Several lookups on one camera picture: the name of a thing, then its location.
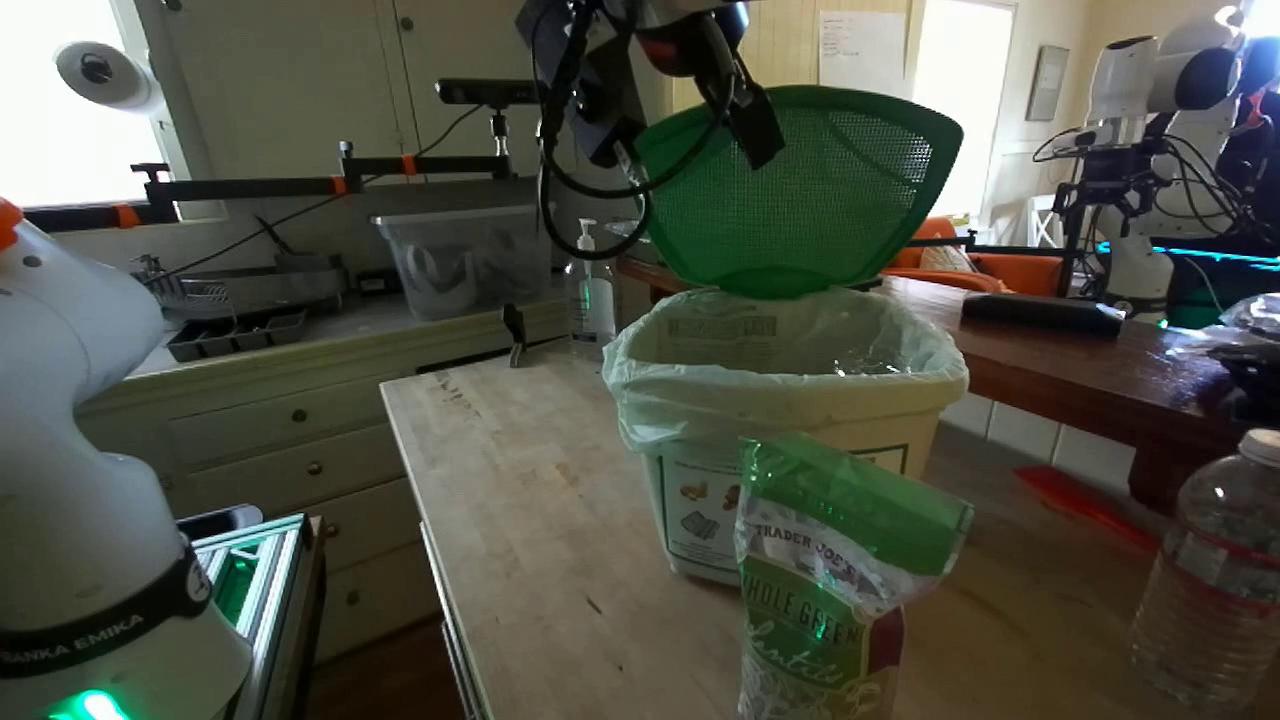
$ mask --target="wooden tabletop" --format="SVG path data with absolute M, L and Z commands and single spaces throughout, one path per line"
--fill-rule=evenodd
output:
M 599 368 L 555 350 L 382 385 L 471 684 L 499 720 L 726 720 L 736 593 L 671 577 Z M 971 502 L 950 579 L 908 607 L 897 717 L 1181 717 L 1126 663 L 1148 561 L 1030 506 L 1009 455 L 938 434 Z M 1280 711 L 1280 684 L 1255 717 Z
M 677 291 L 661 266 L 617 261 L 657 291 Z M 958 323 L 963 289 L 883 276 L 875 291 L 955 336 L 971 394 L 1023 411 L 1113 436 L 1136 448 L 1126 489 L 1148 509 L 1172 512 L 1181 480 L 1234 448 L 1239 428 L 1212 411 L 1222 368 L 1172 354 L 1172 332 L 1123 323 L 1120 336 L 1056 332 L 1029 323 Z

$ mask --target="window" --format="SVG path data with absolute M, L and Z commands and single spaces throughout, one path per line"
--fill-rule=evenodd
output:
M 963 130 L 963 150 L 936 212 L 984 217 L 992 146 L 1000 121 L 1010 9 L 992 0 L 927 0 L 914 104 L 949 114 Z
M 1280 5 L 1275 0 L 1253 0 L 1243 37 L 1280 37 Z
M 35 0 L 0 23 L 0 197 L 42 204 L 138 202 L 126 165 L 159 160 L 138 114 L 80 101 L 54 75 L 54 52 L 76 39 L 119 45 L 113 0 Z

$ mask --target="box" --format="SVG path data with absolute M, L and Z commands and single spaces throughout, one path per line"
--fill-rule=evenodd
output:
M 376 217 L 371 226 L 390 250 L 414 322 L 525 305 L 555 280 L 555 250 L 539 232 L 537 204 Z
M 746 299 L 692 289 L 604 350 L 624 439 L 645 455 L 661 547 L 679 577 L 736 584 L 743 448 L 807 436 L 922 478 L 938 411 L 963 397 L 955 341 L 872 291 Z

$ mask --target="clear plastic bottle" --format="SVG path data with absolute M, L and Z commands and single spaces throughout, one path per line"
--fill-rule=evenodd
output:
M 1130 660 L 1181 705 L 1239 711 L 1280 647 L 1280 434 L 1249 434 L 1181 489 L 1130 622 Z
M 574 232 L 580 252 L 596 252 L 596 221 L 584 217 Z M 617 307 L 610 307 L 610 267 L 609 261 L 571 261 L 569 266 L 569 291 L 571 291 L 571 344 L 599 359 L 604 344 L 617 336 Z

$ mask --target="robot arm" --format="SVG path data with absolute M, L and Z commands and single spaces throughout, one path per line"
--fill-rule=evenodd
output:
M 1126 37 L 1103 48 L 1080 180 L 1064 185 L 1060 202 L 1066 197 L 1074 241 L 1084 208 L 1093 208 L 1101 237 L 1120 241 L 1107 267 L 1113 297 L 1165 297 L 1172 261 L 1150 252 L 1150 237 L 1202 241 L 1231 229 L 1215 160 L 1234 121 L 1239 52 L 1231 5 L 1165 39 Z
M 743 0 L 525 0 L 515 28 L 547 84 L 544 146 L 569 121 L 591 165 L 617 165 L 617 146 L 645 130 L 628 68 L 636 39 L 653 68 L 694 81 L 751 167 L 782 150 L 764 89 L 736 58 Z
M 130 276 L 0 202 L 0 717 L 61 717 L 86 694 L 136 717 L 214 717 L 246 671 L 157 473 L 76 425 L 159 327 Z

